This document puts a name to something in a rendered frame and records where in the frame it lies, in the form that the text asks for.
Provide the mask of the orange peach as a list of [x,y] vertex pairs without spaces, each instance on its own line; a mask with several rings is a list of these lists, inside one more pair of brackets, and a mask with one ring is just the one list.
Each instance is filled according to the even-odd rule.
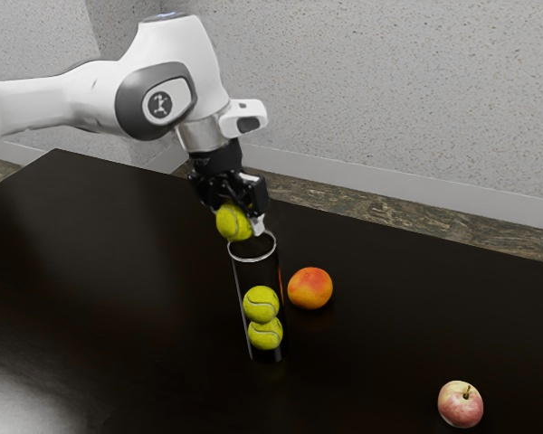
[[299,308],[314,310],[324,307],[333,294],[333,282],[327,271],[307,267],[296,271],[288,283],[288,297]]

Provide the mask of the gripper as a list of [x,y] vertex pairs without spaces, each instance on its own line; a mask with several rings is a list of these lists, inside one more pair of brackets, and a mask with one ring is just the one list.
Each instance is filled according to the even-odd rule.
[[239,140],[232,139],[215,151],[192,153],[193,171],[187,176],[201,202],[212,211],[225,203],[237,205],[249,217],[253,236],[261,236],[266,228],[268,189],[261,175],[249,175],[243,170],[243,151]]

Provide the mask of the clear tennis ball tube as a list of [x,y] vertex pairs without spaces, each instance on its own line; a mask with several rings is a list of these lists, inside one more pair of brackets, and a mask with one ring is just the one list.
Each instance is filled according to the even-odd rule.
[[245,241],[230,241],[227,251],[252,360],[277,363],[288,352],[277,242],[270,231]]

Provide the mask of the red apple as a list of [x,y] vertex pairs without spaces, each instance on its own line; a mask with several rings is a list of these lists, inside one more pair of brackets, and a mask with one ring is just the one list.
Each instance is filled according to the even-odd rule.
[[483,416],[484,404],[479,391],[469,382],[450,381],[439,391],[437,410],[443,420],[459,429],[476,426]]

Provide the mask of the yellow tennis ball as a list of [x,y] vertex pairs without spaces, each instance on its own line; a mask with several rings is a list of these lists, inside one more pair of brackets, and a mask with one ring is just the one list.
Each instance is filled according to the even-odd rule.
[[273,320],[280,311],[280,300],[272,288],[255,286],[243,296],[243,312],[253,322],[265,324]]
[[249,219],[243,210],[233,203],[224,203],[217,210],[215,226],[228,241],[245,241],[253,236]]
[[282,338],[283,327],[277,317],[265,324],[252,321],[248,325],[248,339],[257,349],[263,351],[273,350],[280,346]]

